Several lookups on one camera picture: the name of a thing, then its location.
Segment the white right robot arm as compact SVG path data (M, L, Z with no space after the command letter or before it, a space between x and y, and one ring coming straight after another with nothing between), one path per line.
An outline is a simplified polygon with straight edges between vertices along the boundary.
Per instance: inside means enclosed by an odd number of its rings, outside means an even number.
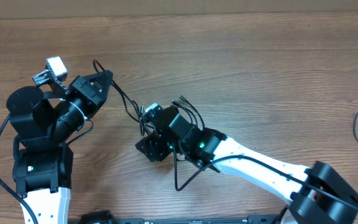
M253 151L215 129L187 121L176 106L154 103L140 112L153 131L135 146L152 162L183 155L200 172L234 175L274 194L287 204L278 223L352 223L358 193L329 165L290 164Z

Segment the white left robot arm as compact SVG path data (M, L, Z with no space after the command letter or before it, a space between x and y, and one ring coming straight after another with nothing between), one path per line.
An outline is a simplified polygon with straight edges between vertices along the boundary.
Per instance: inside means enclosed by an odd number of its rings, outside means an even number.
M113 73L78 76L69 86L62 83L66 77L45 69L6 103L17 131L12 176L26 223L32 223L30 212L37 223L67 223L73 167L67 140L105 103Z

